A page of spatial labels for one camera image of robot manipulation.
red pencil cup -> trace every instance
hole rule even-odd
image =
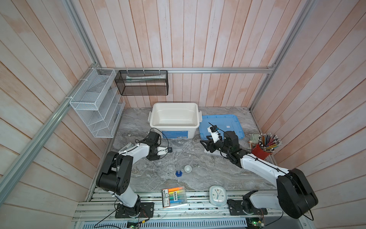
[[[251,153],[262,160],[266,159],[268,155],[271,155],[271,153],[264,152],[258,144],[254,147],[254,149],[252,149]]]

white sticker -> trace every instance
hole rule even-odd
[[[169,192],[167,189],[163,189],[161,191],[161,195],[163,197],[163,207],[169,207],[170,206],[170,202],[169,202]]]
[[[173,198],[174,198],[174,201],[178,201],[178,193],[177,193],[177,191],[174,191]]]

black wire mesh basket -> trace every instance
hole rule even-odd
[[[119,70],[115,82],[121,95],[168,95],[168,72]]]

small white cup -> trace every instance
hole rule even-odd
[[[192,167],[190,165],[186,165],[184,167],[184,171],[186,171],[187,173],[190,173],[192,171]]]

blue plastic lid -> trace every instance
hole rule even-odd
[[[211,135],[207,130],[211,126],[209,123],[216,125],[223,131],[235,131],[238,139],[244,138],[243,128],[236,115],[203,115],[199,125],[199,134],[202,140],[208,140],[206,136]]]

